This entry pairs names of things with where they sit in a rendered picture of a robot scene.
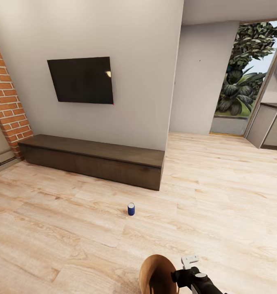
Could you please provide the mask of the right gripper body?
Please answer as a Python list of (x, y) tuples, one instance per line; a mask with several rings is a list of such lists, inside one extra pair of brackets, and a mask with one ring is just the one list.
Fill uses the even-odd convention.
[(188, 276), (191, 272), (198, 272), (199, 269), (194, 266), (194, 267), (191, 267), (191, 269), (188, 269), (188, 270), (177, 270), (175, 271), (175, 277), (176, 277), (176, 283), (177, 283), (177, 286), (179, 288), (181, 287), (188, 287), (189, 288), (189, 285), (188, 285)]

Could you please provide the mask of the trash can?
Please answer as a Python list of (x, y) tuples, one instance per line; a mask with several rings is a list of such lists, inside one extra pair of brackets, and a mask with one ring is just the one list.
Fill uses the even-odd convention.
[(176, 268), (170, 259), (160, 254), (147, 257), (139, 273), (142, 294), (179, 294), (180, 288), (173, 283), (171, 272)]

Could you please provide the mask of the can of soda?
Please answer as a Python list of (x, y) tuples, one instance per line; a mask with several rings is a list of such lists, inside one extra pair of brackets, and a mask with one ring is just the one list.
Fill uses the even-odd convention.
[(135, 205), (134, 205), (134, 203), (129, 203), (128, 204), (128, 214), (130, 216), (133, 216), (135, 214)]

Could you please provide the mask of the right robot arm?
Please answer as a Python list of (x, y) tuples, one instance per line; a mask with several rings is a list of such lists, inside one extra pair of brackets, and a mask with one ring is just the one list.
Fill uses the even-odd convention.
[(181, 262), (184, 264), (183, 269), (171, 272), (173, 283), (177, 283), (179, 288), (188, 287), (192, 294), (223, 294), (207, 276), (207, 274), (199, 272), (199, 269), (190, 263), (200, 260), (197, 254), (182, 256)]

